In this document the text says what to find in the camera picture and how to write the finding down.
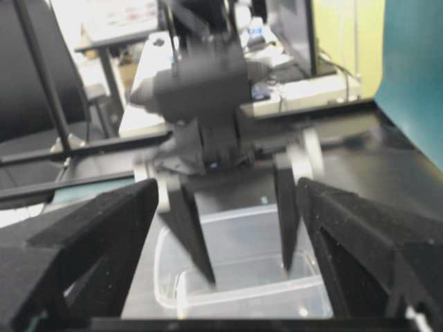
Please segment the clear plastic container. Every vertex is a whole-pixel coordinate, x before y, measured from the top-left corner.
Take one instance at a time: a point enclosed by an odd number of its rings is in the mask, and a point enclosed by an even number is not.
[[[324,318],[332,315],[306,229],[292,269],[282,267],[275,205],[201,217],[216,287],[163,228],[156,246],[154,292],[179,318]]]

